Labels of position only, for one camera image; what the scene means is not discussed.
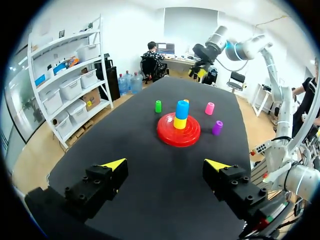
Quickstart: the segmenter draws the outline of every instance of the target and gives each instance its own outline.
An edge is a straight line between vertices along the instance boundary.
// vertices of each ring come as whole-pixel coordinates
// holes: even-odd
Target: computer monitor
[[[175,54],[174,43],[157,43],[156,48],[156,52],[159,54]]]

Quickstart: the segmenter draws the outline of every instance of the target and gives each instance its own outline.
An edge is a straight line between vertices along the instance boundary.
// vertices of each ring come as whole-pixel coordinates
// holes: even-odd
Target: white shelf
[[[96,115],[98,112],[100,112],[103,108],[107,107],[108,105],[110,105],[112,109],[114,108],[113,102],[111,101],[111,94],[110,94],[110,89],[109,89],[109,84],[107,79],[107,71],[105,68],[103,20],[102,20],[101,14],[99,15],[98,18],[92,21],[92,24],[97,28],[88,29],[86,31],[77,32],[74,34],[67,35],[65,37],[61,37],[59,39],[55,39],[43,46],[40,46],[35,51],[32,51],[32,37],[29,36],[29,40],[28,40],[28,45],[27,45],[27,61],[29,65],[28,71],[29,71],[30,82],[31,82],[31,86],[34,92],[36,102],[38,103],[39,108],[43,114],[43,117],[45,118],[46,122],[51,128],[53,134],[57,137],[57,139],[66,149],[69,148],[69,146],[66,143],[66,140],[68,140],[79,128],[81,128],[94,115]],[[50,59],[52,57],[51,56],[52,54],[63,52],[63,55],[66,57],[73,56],[75,51],[79,47],[79,45],[85,44],[85,43],[87,43],[88,45],[99,44],[99,53],[97,52],[97,55],[100,55],[100,57],[95,57],[88,61],[81,62],[73,67],[70,67],[69,69],[66,69],[60,72],[58,75],[53,76],[51,79],[46,80],[41,85],[36,86],[35,72],[39,74],[39,72],[41,73],[43,71],[46,71],[46,68],[44,67],[46,65],[45,61],[49,63],[49,61],[51,61]],[[53,87],[53,86],[57,87],[63,80],[67,80],[75,75],[79,75],[80,71],[83,68],[93,64],[94,62],[101,63],[104,80],[98,81],[87,88],[82,88],[81,94],[79,94],[72,100],[62,99],[62,106],[58,110],[56,110],[53,114],[48,115],[48,112],[43,104],[43,101],[40,98],[41,91],[46,90],[48,87]],[[81,98],[83,95],[85,95],[86,93],[89,93],[90,91],[96,88],[101,88],[101,90],[103,90],[103,92],[107,95],[110,101],[102,99],[100,104],[98,104],[96,107],[88,111],[87,119],[79,124],[77,124],[74,121],[74,119],[71,117],[70,121],[72,123],[72,130],[65,137],[62,137],[59,134],[56,127],[53,125],[52,120],[58,114],[60,114],[63,110],[71,106],[77,99]]]
[[[67,75],[67,74],[69,74],[69,73],[71,73],[71,72],[73,72],[73,71],[75,71],[77,69],[83,68],[88,64],[91,64],[93,62],[99,61],[99,60],[101,60],[100,56],[92,58],[92,59],[84,61],[84,62],[81,62],[81,63],[79,63],[77,65],[72,66],[72,67],[69,67],[67,70],[64,70],[64,71],[60,72],[58,75],[55,75],[54,77],[52,77],[52,78],[48,79],[47,81],[45,81],[44,83],[42,83],[40,86],[38,86],[36,88],[36,90],[38,92],[40,92],[45,87],[47,87],[48,85],[52,84],[54,81],[60,79],[61,77],[65,76],[65,75]]]
[[[74,99],[72,99],[72,100],[62,99],[62,106],[59,107],[53,114],[49,115],[48,119],[51,121],[52,119],[54,119],[55,116],[57,116],[59,113],[61,113],[63,110],[65,110],[68,106],[73,104],[77,99],[81,98],[83,95],[89,93],[90,91],[92,91],[93,89],[96,89],[97,87],[101,86],[104,83],[105,83],[104,81],[99,80],[97,83],[95,83],[87,88],[82,88],[82,92],[78,96],[76,96]]]
[[[42,54],[44,54],[48,51],[51,51],[52,49],[60,47],[63,44],[67,44],[67,43],[70,43],[70,42],[73,42],[76,40],[84,39],[84,38],[91,36],[92,34],[96,34],[99,32],[100,32],[99,29],[96,29],[96,30],[88,29],[87,31],[81,31],[81,32],[75,33],[72,36],[64,36],[64,37],[58,38],[56,40],[53,40],[53,41],[47,43],[46,45],[34,50],[33,52],[31,52],[30,56],[35,59],[35,58],[41,56]]]
[[[86,122],[88,122],[94,115],[96,115],[97,113],[99,113],[102,109],[104,109],[105,107],[107,107],[110,104],[109,101],[101,99],[100,104],[95,106],[94,108],[92,108],[90,111],[88,111],[88,118],[86,120],[84,120],[81,123],[76,123],[73,121],[72,117],[71,118],[71,122],[73,125],[73,129],[66,135],[64,136],[62,139],[63,141],[67,141],[79,128],[81,128]]]

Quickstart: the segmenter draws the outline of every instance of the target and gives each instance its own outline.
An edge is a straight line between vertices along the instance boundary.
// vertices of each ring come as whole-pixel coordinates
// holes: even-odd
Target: blue cup
[[[175,116],[177,119],[184,120],[188,117],[189,103],[186,101],[178,101],[176,104]]]

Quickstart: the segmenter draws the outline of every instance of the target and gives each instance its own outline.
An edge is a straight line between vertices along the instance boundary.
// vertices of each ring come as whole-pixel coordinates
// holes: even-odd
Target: white stand
[[[95,26],[96,24],[98,24],[97,28],[91,28],[88,29],[86,31],[81,31],[81,32],[77,32],[77,33],[73,33],[71,35],[68,36],[64,36],[58,39],[55,39],[41,47],[39,47],[38,49],[34,50],[31,52],[31,48],[32,48],[32,39],[31,39],[31,35],[29,36],[29,41],[28,41],[28,49],[27,49],[27,56],[28,56],[28,68],[29,68],[29,75],[30,75],[30,81],[31,81],[31,85],[32,85],[32,89],[34,92],[34,96],[36,98],[36,101],[40,107],[40,110],[46,120],[46,122],[48,123],[49,127],[51,128],[51,130],[53,131],[54,135],[58,138],[58,140],[61,142],[61,144],[67,149],[68,145],[66,143],[66,141],[79,129],[81,128],[87,121],[89,121],[94,115],[96,115],[97,113],[99,113],[102,109],[104,109],[105,107],[107,107],[108,105],[111,106],[111,108],[114,107],[113,103],[112,103],[112,99],[111,99],[111,95],[110,95],[110,90],[109,90],[109,85],[108,85],[108,80],[107,80],[107,72],[106,72],[106,65],[105,65],[105,56],[104,56],[104,50],[103,50],[103,33],[102,33],[102,18],[101,15],[95,19],[94,21],[92,21],[93,26]],[[36,86],[35,84],[35,76],[39,75],[39,73],[41,74],[45,74],[46,72],[46,66],[43,66],[42,64],[42,60],[46,60],[48,61],[48,58],[51,60],[53,59],[53,56],[57,53],[59,53],[59,55],[63,56],[63,55],[69,55],[70,57],[72,56],[72,54],[77,50],[77,44],[83,44],[85,43],[86,45],[92,45],[92,44],[96,44],[98,42],[96,42],[97,40],[97,35],[99,34],[99,38],[98,40],[100,41],[100,56],[96,56],[95,58],[89,59],[85,62],[81,62],[78,63],[75,66],[72,66],[66,70],[64,70],[63,72],[53,76],[52,78],[46,80],[44,83],[42,83],[41,85]],[[40,99],[40,92],[45,89],[46,87],[50,86],[56,86],[59,81],[57,80],[61,80],[63,79],[68,79],[69,76],[72,77],[72,73],[75,73],[76,71],[80,71],[81,69],[85,68],[86,66],[93,66],[93,63],[96,61],[101,61],[102,64],[102,73],[103,73],[103,79],[101,81],[98,81],[97,83],[93,84],[90,87],[87,88],[82,88],[82,92],[81,94],[79,94],[78,96],[76,96],[74,99],[72,100],[62,100],[62,106],[60,108],[58,108],[54,113],[52,114],[48,114],[43,102]],[[104,91],[104,93],[107,95],[109,100],[104,100],[101,99],[100,104],[98,104],[97,106],[95,106],[94,108],[92,108],[89,112],[88,112],[88,117],[87,119],[85,119],[83,122],[80,123],[76,123],[73,124],[73,128],[72,130],[65,136],[60,136],[59,132],[56,130],[55,126],[52,123],[52,120],[54,119],[54,117],[56,117],[59,113],[61,113],[63,110],[65,110],[68,106],[70,106],[72,103],[74,103],[77,99],[81,98],[83,95],[89,93],[90,91],[92,91],[95,88],[102,88],[102,90]]]
[[[264,98],[263,98],[263,101],[261,103],[261,106],[258,108],[256,108],[256,102],[257,102],[257,98],[259,96],[259,93],[260,91],[263,90],[263,86],[261,84],[258,85],[258,89],[257,91],[255,92],[255,97],[253,99],[253,102],[252,102],[252,108],[255,112],[255,115],[258,117],[261,113],[261,111],[263,110],[263,108],[265,107],[265,104],[268,100],[268,97],[271,96],[271,92],[267,91],[267,90],[263,90],[265,95],[264,95]]]

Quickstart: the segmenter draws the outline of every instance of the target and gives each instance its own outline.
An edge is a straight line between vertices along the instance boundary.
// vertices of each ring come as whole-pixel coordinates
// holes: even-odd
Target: black shirt
[[[292,128],[292,137],[296,136],[299,132],[301,126],[303,125],[303,121],[301,119],[302,114],[309,113],[310,107],[315,97],[315,87],[317,86],[315,78],[308,77],[303,83],[302,86],[305,90],[305,95],[302,100],[302,103],[298,110],[293,115],[293,128]]]
[[[153,51],[147,51],[146,53],[143,54],[143,56],[154,58],[156,60],[156,67],[158,69],[162,69],[164,67],[164,64],[160,62],[160,60],[165,59],[165,56]]]

